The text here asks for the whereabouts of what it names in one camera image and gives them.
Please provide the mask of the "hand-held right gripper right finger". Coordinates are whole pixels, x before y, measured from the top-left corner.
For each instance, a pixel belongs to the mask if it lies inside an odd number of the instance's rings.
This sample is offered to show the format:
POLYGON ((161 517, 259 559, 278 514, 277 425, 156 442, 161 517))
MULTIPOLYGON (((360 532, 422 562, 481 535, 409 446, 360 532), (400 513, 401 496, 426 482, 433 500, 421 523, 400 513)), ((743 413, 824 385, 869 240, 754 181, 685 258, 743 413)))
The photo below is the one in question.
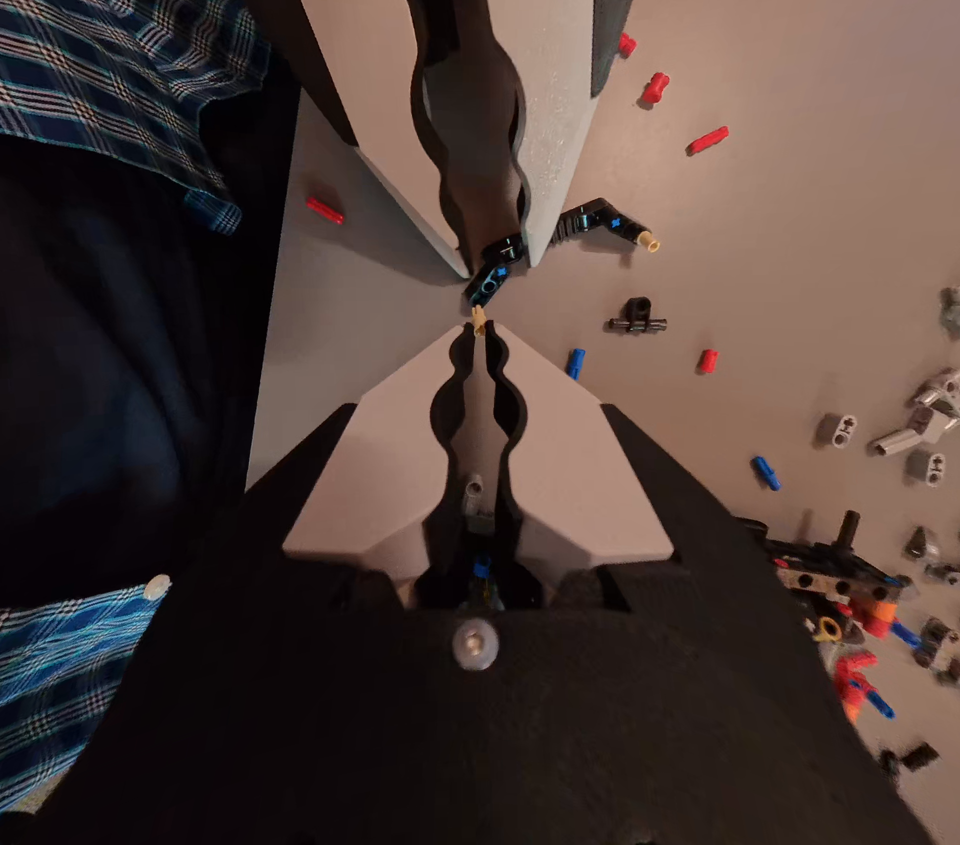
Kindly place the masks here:
POLYGON ((601 401, 504 326, 488 322, 485 345, 507 437, 497 492, 507 555, 544 585, 669 560, 674 545, 601 401))

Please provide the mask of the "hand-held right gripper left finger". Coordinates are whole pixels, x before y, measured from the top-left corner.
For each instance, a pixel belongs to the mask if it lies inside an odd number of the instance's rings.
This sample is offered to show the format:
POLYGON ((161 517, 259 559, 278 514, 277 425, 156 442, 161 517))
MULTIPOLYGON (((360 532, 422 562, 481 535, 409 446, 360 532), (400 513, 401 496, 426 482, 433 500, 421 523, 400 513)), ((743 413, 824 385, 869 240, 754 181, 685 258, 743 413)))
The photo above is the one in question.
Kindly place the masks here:
POLYGON ((429 567, 424 523, 447 486, 449 456, 430 409, 455 375, 451 352, 472 327, 449 329, 363 395, 282 550, 301 561, 347 564, 418 579, 429 567))

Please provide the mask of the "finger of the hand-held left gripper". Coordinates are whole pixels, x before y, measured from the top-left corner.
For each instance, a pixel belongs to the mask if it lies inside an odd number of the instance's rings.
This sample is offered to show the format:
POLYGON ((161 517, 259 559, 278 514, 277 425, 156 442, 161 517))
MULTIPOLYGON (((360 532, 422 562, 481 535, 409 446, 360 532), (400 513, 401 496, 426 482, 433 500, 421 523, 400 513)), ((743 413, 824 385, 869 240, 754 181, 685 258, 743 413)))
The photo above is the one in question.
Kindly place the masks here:
POLYGON ((410 0, 300 0, 357 154, 462 279, 462 217, 425 103, 426 25, 410 0))
POLYGON ((493 36, 517 77, 512 157, 525 194, 521 231, 535 267, 554 235, 594 118, 594 0, 486 1, 493 36))

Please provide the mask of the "black bent lego beam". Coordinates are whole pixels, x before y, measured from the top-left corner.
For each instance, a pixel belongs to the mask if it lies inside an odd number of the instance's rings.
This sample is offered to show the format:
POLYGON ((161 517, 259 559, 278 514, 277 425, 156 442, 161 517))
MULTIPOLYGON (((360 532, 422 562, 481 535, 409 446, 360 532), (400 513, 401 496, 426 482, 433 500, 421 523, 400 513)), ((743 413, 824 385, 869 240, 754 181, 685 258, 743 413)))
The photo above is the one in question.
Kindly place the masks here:
POLYGON ((606 199, 597 198, 561 213, 549 244, 563 244, 598 228, 606 229, 619 239, 632 244, 640 243, 642 236, 650 231, 606 199))
POLYGON ((519 232, 487 245, 481 251, 479 270, 463 292, 468 308, 486 307, 509 279, 512 267, 521 262, 525 255, 525 243, 519 232))

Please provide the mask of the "grey lego connector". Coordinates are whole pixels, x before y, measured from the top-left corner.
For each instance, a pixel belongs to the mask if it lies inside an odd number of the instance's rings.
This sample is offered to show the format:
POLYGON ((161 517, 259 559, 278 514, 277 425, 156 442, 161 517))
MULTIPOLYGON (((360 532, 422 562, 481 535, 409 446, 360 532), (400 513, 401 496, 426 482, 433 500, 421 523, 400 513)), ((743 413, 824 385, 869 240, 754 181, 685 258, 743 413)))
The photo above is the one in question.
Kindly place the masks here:
POLYGON ((469 533, 482 537, 494 535, 495 515, 486 499, 484 479, 478 473, 473 473, 465 479, 461 514, 469 533))

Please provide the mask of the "black lego connector with axle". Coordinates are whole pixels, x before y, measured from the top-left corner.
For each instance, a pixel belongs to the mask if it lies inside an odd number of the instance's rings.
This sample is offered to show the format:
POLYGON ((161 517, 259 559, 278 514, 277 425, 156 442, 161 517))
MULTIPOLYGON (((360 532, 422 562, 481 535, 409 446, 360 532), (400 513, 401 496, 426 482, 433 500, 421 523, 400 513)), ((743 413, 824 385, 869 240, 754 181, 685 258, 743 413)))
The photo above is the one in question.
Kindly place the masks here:
POLYGON ((661 334, 667 329, 667 320, 654 317, 651 299, 640 296, 628 299, 620 316, 607 321, 606 329, 623 335, 661 334))

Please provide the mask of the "multicolour lego assembly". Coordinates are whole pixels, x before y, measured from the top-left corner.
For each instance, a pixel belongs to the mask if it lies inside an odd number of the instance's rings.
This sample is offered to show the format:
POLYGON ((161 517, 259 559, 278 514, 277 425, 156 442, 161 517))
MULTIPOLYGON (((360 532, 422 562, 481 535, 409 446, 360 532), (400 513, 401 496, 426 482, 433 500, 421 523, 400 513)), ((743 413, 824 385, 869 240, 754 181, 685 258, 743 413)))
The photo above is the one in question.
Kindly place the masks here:
POLYGON ((816 643, 861 646, 867 636, 893 635, 916 651, 922 639, 898 618, 907 581, 858 556, 859 522, 858 512, 847 511, 834 541, 802 543, 772 539, 766 524, 740 518, 798 603, 816 643))

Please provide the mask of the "red lego part blue axle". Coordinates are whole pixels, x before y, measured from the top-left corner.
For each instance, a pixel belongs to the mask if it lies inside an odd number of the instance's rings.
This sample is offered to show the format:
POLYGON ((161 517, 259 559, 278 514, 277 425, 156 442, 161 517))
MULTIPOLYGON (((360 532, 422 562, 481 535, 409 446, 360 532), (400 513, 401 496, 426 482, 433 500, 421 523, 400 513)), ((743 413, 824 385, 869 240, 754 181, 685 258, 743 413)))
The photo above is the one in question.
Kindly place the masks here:
POLYGON ((866 672, 878 663, 869 650, 846 652, 834 664, 833 686, 850 725, 858 723, 865 705, 873 707, 883 719, 895 720, 894 708, 882 697, 867 678, 866 672))

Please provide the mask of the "black lego piece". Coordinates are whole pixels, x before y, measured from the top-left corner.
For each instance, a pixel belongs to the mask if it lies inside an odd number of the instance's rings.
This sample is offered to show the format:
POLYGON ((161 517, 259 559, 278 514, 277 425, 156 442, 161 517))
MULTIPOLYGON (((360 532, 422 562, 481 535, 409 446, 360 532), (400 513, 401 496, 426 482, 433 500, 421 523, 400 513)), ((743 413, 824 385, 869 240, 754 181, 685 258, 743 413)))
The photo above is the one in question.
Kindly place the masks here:
POLYGON ((884 776, 897 784, 902 773, 915 774, 938 762, 940 758, 940 753, 930 743, 922 742, 902 755, 890 749, 882 749, 878 753, 877 763, 884 776))

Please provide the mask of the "person in plaid shirt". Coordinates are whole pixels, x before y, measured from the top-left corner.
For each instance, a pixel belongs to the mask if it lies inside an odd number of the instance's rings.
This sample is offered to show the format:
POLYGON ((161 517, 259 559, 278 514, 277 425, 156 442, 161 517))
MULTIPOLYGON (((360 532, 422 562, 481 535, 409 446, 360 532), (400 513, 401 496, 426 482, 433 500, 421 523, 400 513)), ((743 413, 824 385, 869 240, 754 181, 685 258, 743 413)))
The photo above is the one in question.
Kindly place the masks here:
MULTIPOLYGON (((2 137, 96 153, 183 189, 204 227, 242 211, 201 136, 260 91, 270 47, 241 0, 2 0, 2 137)), ((2 608, 2 811, 71 767, 172 583, 2 608)))

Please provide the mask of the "dark navy garment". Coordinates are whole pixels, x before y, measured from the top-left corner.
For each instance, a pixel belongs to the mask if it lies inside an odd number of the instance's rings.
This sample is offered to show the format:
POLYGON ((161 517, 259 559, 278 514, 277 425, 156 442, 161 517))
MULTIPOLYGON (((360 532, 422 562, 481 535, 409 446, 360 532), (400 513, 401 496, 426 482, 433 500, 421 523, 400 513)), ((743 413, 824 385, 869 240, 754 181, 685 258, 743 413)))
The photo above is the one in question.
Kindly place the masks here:
POLYGON ((2 136, 2 608, 175 575, 241 495, 300 95, 273 54, 201 113, 231 235, 158 174, 2 136))

